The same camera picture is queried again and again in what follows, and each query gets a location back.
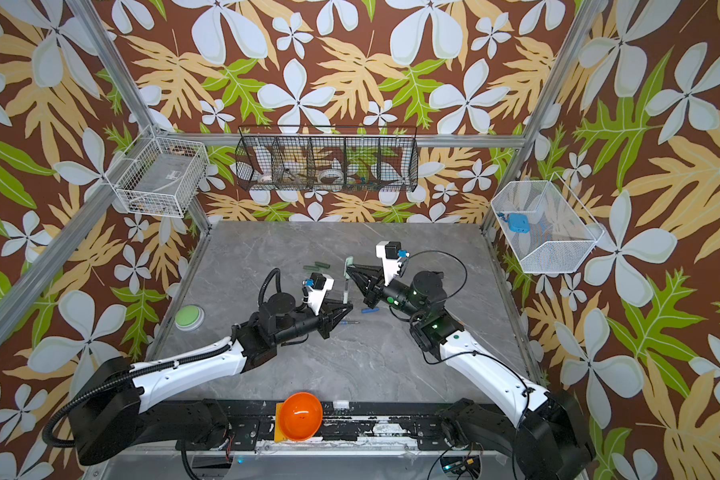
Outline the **white mesh basket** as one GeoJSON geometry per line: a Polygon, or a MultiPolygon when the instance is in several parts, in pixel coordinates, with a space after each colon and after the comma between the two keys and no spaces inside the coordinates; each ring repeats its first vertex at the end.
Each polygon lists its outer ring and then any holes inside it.
{"type": "Polygon", "coordinates": [[[491,208],[526,274],[551,276],[578,271],[605,234],[602,224],[559,176],[510,181],[492,198],[491,208]],[[509,230],[506,216],[511,213],[528,217],[528,234],[509,230]]]}

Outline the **orange bowl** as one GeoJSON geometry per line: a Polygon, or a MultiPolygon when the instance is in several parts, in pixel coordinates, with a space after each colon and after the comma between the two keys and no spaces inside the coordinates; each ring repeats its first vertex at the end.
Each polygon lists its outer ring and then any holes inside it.
{"type": "Polygon", "coordinates": [[[276,407],[276,431],[283,440],[309,440],[316,435],[322,422],[322,404],[308,392],[295,393],[276,407]]]}

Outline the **green pen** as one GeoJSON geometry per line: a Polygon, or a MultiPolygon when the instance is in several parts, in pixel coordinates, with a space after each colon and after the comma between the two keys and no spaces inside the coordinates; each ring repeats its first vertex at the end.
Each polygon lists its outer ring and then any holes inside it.
{"type": "Polygon", "coordinates": [[[342,289],[342,303],[345,305],[349,303],[349,289],[350,289],[350,278],[345,275],[344,281],[343,281],[343,289],[342,289]]]}

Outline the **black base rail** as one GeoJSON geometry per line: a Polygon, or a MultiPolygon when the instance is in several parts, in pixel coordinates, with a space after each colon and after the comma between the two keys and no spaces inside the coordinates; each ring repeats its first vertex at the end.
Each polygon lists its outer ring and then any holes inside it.
{"type": "Polygon", "coordinates": [[[222,444],[212,448],[240,455],[434,454],[453,446],[497,451],[494,441],[466,439],[467,428],[448,419],[450,403],[327,401],[314,436],[305,441],[280,440],[276,400],[175,400],[182,407],[206,405],[225,415],[222,444]]]}

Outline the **blue object in basket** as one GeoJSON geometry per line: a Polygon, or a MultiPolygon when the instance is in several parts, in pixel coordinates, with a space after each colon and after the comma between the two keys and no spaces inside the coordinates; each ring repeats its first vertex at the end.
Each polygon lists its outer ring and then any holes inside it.
{"type": "Polygon", "coordinates": [[[509,230],[513,233],[528,234],[531,231],[531,225],[528,217],[520,213],[511,213],[506,216],[506,223],[509,230]]]}

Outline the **green push button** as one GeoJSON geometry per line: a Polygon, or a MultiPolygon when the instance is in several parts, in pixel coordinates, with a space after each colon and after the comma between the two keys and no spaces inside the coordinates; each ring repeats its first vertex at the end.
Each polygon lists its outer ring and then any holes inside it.
{"type": "Polygon", "coordinates": [[[193,331],[204,322],[205,310],[198,305],[185,305],[175,314],[174,326],[180,331],[193,331]]]}

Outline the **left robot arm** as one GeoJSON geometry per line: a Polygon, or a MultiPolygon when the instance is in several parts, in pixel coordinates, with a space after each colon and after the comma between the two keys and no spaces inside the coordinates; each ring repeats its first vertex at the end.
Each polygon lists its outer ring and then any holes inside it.
{"type": "Polygon", "coordinates": [[[131,446],[175,440],[205,447],[223,442],[229,430],[224,410],[212,401],[192,404],[177,395],[207,382],[233,377],[273,359],[279,347],[312,332],[329,338],[352,311],[351,302],[327,294],[333,279],[314,273],[302,284],[304,299],[283,291],[272,269],[260,287],[257,309],[229,335],[183,354],[131,364],[114,358],[102,364],[44,426],[49,447],[73,449],[92,466],[131,446]]]}

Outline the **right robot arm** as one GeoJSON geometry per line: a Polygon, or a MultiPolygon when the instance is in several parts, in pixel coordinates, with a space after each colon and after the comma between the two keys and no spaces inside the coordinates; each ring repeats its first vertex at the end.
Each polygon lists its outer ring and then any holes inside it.
{"type": "Polygon", "coordinates": [[[399,275],[408,262],[407,252],[379,247],[381,266],[345,266],[346,277],[365,304],[373,308],[385,303],[401,312],[428,365],[453,368],[492,402],[482,407],[462,399],[443,410],[448,443],[498,451],[527,479],[577,478],[596,456],[578,402],[562,390],[550,391],[523,377],[490,354],[447,310],[442,273],[420,271],[404,283],[399,275]]]}

